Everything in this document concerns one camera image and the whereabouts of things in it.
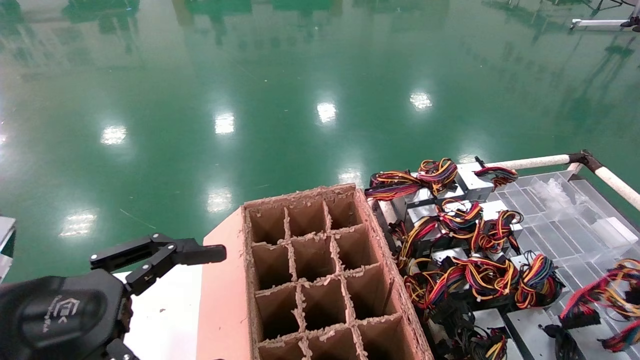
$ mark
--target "green epoxy floor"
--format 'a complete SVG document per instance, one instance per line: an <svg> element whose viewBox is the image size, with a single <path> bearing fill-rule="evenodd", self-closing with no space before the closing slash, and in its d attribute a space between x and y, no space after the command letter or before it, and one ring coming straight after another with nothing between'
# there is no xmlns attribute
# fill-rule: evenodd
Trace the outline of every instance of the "green epoxy floor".
<svg viewBox="0 0 640 360"><path fill-rule="evenodd" d="M244 201L424 158L586 147L640 188L636 34L570 33L579 2L516 3L3 3L8 281L87 271L154 231L201 240Z"/></svg>

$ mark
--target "cardboard divider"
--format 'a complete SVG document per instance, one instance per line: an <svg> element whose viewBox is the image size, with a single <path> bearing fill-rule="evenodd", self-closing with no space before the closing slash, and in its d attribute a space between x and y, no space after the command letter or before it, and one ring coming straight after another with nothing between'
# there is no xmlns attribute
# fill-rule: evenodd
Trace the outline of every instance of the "cardboard divider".
<svg viewBox="0 0 640 360"><path fill-rule="evenodd" d="M291 282L289 250L286 245L269 246L264 243L251 247L259 289L266 290Z"/></svg>
<svg viewBox="0 0 640 360"><path fill-rule="evenodd" d="M368 360L414 360L402 317L358 325Z"/></svg>
<svg viewBox="0 0 640 360"><path fill-rule="evenodd" d="M302 202L297 206L289 206L287 210L292 237L324 232L327 219L324 218L322 200Z"/></svg>
<svg viewBox="0 0 640 360"><path fill-rule="evenodd" d="M276 245L285 238L284 208L260 208L248 211L254 243Z"/></svg>
<svg viewBox="0 0 640 360"><path fill-rule="evenodd" d="M311 360L359 360L353 333L349 327L332 331L332 334L308 339Z"/></svg>
<svg viewBox="0 0 640 360"><path fill-rule="evenodd" d="M300 339L294 338L278 344L258 346L261 360L300 360L305 357Z"/></svg>
<svg viewBox="0 0 640 360"><path fill-rule="evenodd" d="M325 235L291 242L298 279L315 281L335 273L335 262L331 257L330 238Z"/></svg>
<svg viewBox="0 0 640 360"><path fill-rule="evenodd" d="M259 320L259 341L275 339L300 330L294 311L297 308L296 286L284 286L255 296Z"/></svg>
<svg viewBox="0 0 640 360"><path fill-rule="evenodd" d="M353 192L326 199L325 202L331 216L331 229L342 229L362 224L362 217L354 203Z"/></svg>
<svg viewBox="0 0 640 360"><path fill-rule="evenodd" d="M346 277L347 291L353 303L356 319L392 315L397 309L391 298L392 287L385 281L381 266L372 266L363 272Z"/></svg>
<svg viewBox="0 0 640 360"><path fill-rule="evenodd" d="M346 270L357 269L378 262L371 248L371 240L364 225L358 225L353 231L344 231L333 235L338 244L338 255Z"/></svg>
<svg viewBox="0 0 640 360"><path fill-rule="evenodd" d="M308 331L346 323L346 305L339 279L332 279L326 284L303 286L302 295Z"/></svg>

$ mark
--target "black robotic arm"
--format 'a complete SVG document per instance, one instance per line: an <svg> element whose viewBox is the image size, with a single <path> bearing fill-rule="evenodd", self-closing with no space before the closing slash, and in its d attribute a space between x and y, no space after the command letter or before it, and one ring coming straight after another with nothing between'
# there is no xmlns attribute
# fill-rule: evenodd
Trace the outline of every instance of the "black robotic arm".
<svg viewBox="0 0 640 360"><path fill-rule="evenodd" d="M138 360L122 342L131 295L175 265L226 258L223 245L153 234L92 255L87 274L0 285L0 360ZM140 261L124 284L111 275Z"/></svg>

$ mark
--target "clear plastic tray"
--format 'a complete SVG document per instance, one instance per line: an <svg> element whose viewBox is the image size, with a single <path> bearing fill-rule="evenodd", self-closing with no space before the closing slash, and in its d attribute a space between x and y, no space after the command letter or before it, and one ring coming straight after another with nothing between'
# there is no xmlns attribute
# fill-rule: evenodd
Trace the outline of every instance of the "clear plastic tray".
<svg viewBox="0 0 640 360"><path fill-rule="evenodd" d="M637 242L624 241L640 233L616 211L586 180L572 180L570 171L525 176L515 183L499 188L491 200L502 200L511 209L521 212L524 231L518 238L522 250L542 251L560 266L557 273L569 291L548 312L559 315L570 294L595 281L621 258L640 259ZM544 186L553 179L566 197L545 192ZM626 237L615 228L608 233L598 229L598 221L615 218L627 228ZM600 309L601 319L613 332L619 332L629 322L621 321L612 311ZM640 345L627 354L640 360Z"/></svg>

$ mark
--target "robot arm logo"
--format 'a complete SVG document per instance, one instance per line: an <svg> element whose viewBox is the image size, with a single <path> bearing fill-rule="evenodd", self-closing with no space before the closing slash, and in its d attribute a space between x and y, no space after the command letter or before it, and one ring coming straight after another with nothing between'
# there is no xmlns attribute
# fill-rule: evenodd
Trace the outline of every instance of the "robot arm logo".
<svg viewBox="0 0 640 360"><path fill-rule="evenodd" d="M61 301L56 305L56 310L53 312L53 316L69 316L74 315L78 310L80 300L76 300L70 297L67 300Z"/></svg>

